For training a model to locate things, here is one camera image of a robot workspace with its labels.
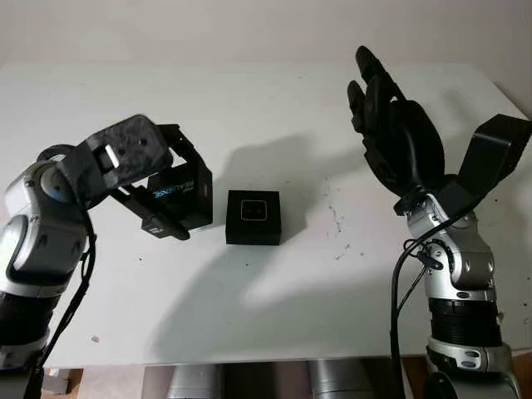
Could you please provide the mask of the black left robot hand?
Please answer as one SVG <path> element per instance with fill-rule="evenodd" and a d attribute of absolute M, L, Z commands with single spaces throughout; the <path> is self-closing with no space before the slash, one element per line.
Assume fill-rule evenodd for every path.
<path fill-rule="evenodd" d="M 192 229 L 213 222 L 212 173 L 177 124 L 159 128 L 185 163 L 150 176 L 147 186 L 113 190 L 111 197 L 141 218 L 145 232 L 158 239 L 187 240 Z"/>

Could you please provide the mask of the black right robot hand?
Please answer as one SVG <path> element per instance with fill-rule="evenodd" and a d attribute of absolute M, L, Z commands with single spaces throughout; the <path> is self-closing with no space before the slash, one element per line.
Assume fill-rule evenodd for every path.
<path fill-rule="evenodd" d="M 350 81 L 347 98 L 372 173 L 400 198 L 437 188 L 445 176 L 445 155 L 429 116 L 406 98 L 369 48 L 360 46 L 356 61 L 366 87 Z"/>

